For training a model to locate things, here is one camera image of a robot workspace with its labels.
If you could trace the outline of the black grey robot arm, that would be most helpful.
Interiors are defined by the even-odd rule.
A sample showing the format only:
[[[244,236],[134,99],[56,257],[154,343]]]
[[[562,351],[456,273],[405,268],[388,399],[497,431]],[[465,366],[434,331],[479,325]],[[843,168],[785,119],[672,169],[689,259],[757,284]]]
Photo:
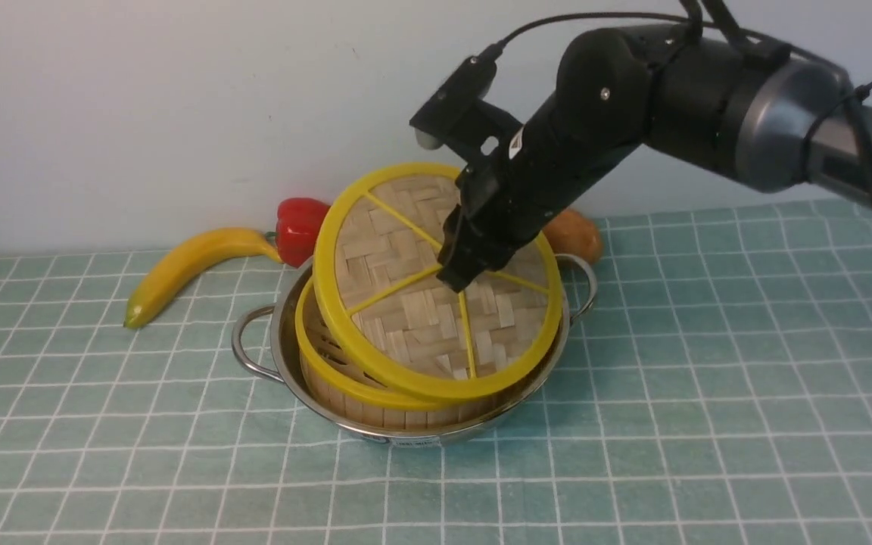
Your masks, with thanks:
[[[788,42],[713,40],[677,17],[592,29],[525,122],[484,100],[508,44],[464,60],[410,122],[422,146],[466,163],[438,255],[454,292],[504,268],[640,146],[764,194],[809,182],[872,207],[869,87]]]

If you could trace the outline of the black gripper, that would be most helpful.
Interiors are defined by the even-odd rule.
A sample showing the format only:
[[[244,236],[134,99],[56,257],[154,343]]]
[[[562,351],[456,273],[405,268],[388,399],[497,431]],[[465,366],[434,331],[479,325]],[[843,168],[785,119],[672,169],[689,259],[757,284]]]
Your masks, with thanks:
[[[508,265],[516,248],[608,175],[640,145],[645,98],[554,91],[526,124],[464,183],[447,215],[437,279],[467,289]]]

